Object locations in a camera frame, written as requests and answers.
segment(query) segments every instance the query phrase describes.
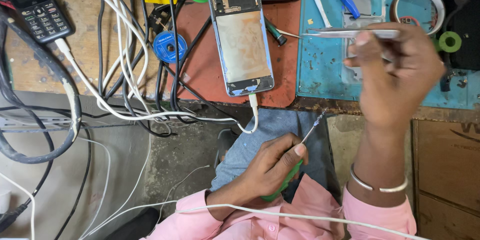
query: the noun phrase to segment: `phone battery area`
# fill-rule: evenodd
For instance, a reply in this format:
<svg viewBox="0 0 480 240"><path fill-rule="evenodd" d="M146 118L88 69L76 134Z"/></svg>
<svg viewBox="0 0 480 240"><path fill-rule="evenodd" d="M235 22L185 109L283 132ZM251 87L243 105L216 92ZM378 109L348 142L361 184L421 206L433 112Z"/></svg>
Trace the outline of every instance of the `phone battery area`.
<svg viewBox="0 0 480 240"><path fill-rule="evenodd" d="M227 83L269 76L260 11L216 18Z"/></svg>

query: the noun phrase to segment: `phone keypad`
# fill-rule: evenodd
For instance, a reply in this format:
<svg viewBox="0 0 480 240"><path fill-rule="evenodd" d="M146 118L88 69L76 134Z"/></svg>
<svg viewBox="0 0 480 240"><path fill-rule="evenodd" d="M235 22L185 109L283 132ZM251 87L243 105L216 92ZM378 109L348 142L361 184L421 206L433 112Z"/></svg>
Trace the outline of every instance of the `phone keypad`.
<svg viewBox="0 0 480 240"><path fill-rule="evenodd" d="M53 3L40 4L32 9L23 10L21 15L38 40L68 29Z"/></svg>

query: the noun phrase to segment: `person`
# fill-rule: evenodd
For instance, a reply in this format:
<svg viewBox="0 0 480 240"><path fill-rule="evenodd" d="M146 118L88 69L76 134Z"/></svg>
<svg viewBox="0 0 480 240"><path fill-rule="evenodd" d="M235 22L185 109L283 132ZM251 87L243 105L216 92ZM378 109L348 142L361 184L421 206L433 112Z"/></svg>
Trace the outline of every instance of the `person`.
<svg viewBox="0 0 480 240"><path fill-rule="evenodd" d="M235 141L216 168L212 188L179 200L176 209L231 204L274 213L345 218L415 234L415 220L403 188L404 136L420 102L445 69L420 27L381 23L369 28L394 29L399 35L378 40L370 31L362 31L348 48L356 56L344 59L345 65L359 66L363 73L360 108L365 127L343 200L326 121L302 144L318 114L262 109L258 130L243 133ZM282 196L272 202L259 198L279 189L302 159L297 179ZM391 188L396 190L380 191ZM353 239L405 239L361 225L348 224L347 229ZM344 234L343 224L338 222L225 206L176 212L156 225L146 239L342 239Z"/></svg>

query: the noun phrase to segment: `silver bangle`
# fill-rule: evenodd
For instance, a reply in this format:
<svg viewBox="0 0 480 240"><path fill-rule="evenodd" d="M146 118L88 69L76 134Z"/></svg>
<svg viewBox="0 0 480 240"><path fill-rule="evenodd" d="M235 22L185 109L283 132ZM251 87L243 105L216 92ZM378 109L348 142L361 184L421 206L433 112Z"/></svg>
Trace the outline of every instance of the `silver bangle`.
<svg viewBox="0 0 480 240"><path fill-rule="evenodd" d="M364 182L362 182L356 175L355 173L353 172L353 163L352 165L350 166L350 175L352 176L353 180L355 180L360 186L364 187L365 189L368 189L369 191L373 191L374 188L365 184ZM405 177L405 181L403 182L403 184L399 185L398 187L394 187L394 188L379 188L378 190L380 192L383 192L383 193L395 193L395 192L399 192L399 191L402 191L404 190L407 185L409 183L409 180L407 179L407 177Z"/></svg>

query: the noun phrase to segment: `grey wall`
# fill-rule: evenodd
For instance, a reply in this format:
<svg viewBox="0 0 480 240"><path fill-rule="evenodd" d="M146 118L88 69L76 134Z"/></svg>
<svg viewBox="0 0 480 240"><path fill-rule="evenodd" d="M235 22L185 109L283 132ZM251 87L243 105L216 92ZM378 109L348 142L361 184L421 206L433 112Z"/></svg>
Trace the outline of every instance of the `grey wall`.
<svg viewBox="0 0 480 240"><path fill-rule="evenodd" d="M16 92L20 99L29 105L47 106L51 108L69 108L64 94ZM0 107L9 106L0 98ZM97 108L95 99L81 96L84 112L98 115L104 111ZM23 114L21 110L9 111L9 114ZM39 116L58 116L48 112L38 112ZM103 125L91 118L83 117L88 125ZM114 116L98 119L108 124L126 123ZM65 131L50 133L55 147L65 138ZM139 126L109 127L91 130L92 139L105 145L111 154L111 170L105 200L92 228L115 212L126 200L137 181L148 151L148 133ZM42 133L6 133L6 138L17 151L27 156L39 156L48 152L47 142ZM86 137L80 131L79 137ZM77 139L72 147L54 160L52 169L43 187L35 197L35 237L37 239L54 239L63 222L68 217L75 202L80 184L87 166L87 142ZM0 154L0 171L10 177L28 191L38 184L46 167L42 164L22 164L12 161ZM104 190L107 175L107 157L104 149L93 145L92 163L88 179L81 195L80 202L69 224L60 239L77 239L90 224ZM142 203L144 178L141 177L135 193L123 210ZM27 195L0 178L0 189L10 189L12 198L10 209L27 200ZM134 217L140 210L133 210L112 221L93 236L87 239L102 239L119 225ZM31 204L17 221L0 237L30 238Z"/></svg>

